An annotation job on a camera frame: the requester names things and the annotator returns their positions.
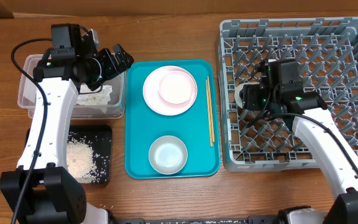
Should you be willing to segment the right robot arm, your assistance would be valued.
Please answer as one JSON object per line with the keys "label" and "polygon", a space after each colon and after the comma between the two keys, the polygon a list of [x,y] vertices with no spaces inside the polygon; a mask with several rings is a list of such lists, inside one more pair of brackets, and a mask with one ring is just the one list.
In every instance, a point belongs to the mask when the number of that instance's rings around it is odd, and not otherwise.
{"label": "right robot arm", "polygon": [[294,59],[263,60],[254,69],[260,80],[240,84],[234,94],[238,107],[259,112],[249,126],[261,119],[283,119],[308,148],[333,193],[328,212],[308,206],[286,208],[275,223],[358,223],[358,157],[322,97],[304,91],[298,67]]}

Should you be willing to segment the cream cup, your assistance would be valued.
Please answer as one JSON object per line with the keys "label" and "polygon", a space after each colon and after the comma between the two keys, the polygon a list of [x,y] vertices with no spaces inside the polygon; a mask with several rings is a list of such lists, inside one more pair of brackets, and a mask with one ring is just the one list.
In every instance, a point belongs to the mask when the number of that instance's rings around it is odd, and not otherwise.
{"label": "cream cup", "polygon": [[239,84],[234,93],[238,107],[246,110],[262,110],[269,100],[273,90],[271,67],[276,59],[266,59],[255,66],[255,72],[260,75],[256,82]]}

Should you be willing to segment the white napkin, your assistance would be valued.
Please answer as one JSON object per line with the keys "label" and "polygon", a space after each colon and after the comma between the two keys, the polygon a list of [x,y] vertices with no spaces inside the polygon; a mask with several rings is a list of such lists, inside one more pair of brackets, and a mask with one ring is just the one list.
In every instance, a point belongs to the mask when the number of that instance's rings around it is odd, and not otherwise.
{"label": "white napkin", "polygon": [[86,85],[82,85],[80,93],[76,101],[77,105],[104,106],[111,101],[112,86],[104,85],[102,90],[99,88],[98,90],[91,91]]}

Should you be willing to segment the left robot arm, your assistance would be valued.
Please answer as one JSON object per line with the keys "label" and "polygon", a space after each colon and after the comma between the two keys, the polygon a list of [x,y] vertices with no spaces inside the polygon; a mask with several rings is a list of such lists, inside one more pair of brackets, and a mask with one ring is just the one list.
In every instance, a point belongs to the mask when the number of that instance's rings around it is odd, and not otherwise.
{"label": "left robot arm", "polygon": [[48,48],[27,74],[36,103],[24,152],[14,171],[0,177],[0,190],[13,223],[115,223],[112,212],[86,199],[68,172],[67,141],[80,88],[100,90],[103,83],[131,68],[133,57],[119,44],[98,49],[96,36],[79,24],[51,27]]}

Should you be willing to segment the wooden chopstick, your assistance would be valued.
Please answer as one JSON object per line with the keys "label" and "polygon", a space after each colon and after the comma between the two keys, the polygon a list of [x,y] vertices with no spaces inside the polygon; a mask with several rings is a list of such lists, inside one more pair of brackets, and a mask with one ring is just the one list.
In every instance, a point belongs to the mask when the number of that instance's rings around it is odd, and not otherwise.
{"label": "wooden chopstick", "polygon": [[207,76],[208,79],[208,85],[209,85],[209,100],[210,100],[210,112],[211,112],[211,120],[212,120],[212,127],[213,127],[213,143],[215,142],[215,137],[214,137],[214,121],[213,121],[213,108],[212,108],[212,99],[211,99],[211,85],[210,85],[210,81],[209,81],[209,76]]}
{"label": "wooden chopstick", "polygon": [[211,112],[210,112],[210,100],[209,100],[209,85],[208,79],[206,79],[206,101],[207,101],[207,112],[208,112],[208,124],[209,124],[209,142],[210,147],[213,146],[213,127],[212,127],[212,120],[211,120]]}

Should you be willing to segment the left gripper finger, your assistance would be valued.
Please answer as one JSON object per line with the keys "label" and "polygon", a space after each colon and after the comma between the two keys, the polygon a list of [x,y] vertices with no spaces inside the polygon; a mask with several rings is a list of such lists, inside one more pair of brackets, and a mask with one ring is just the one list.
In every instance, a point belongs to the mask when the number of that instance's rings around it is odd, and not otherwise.
{"label": "left gripper finger", "polygon": [[117,71],[122,73],[130,69],[134,63],[134,58],[128,54],[120,44],[114,45],[113,51],[117,61]]}
{"label": "left gripper finger", "polygon": [[117,67],[117,60],[109,49],[105,48],[104,50],[105,79],[112,80],[120,74]]}

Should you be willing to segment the grey bowl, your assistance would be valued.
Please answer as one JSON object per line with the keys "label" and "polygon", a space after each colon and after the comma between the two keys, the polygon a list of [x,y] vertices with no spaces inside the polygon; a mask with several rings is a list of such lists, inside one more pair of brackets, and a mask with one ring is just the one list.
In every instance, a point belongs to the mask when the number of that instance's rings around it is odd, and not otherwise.
{"label": "grey bowl", "polygon": [[179,173],[188,160],[185,143],[175,136],[161,136],[149,148],[149,163],[163,175]]}

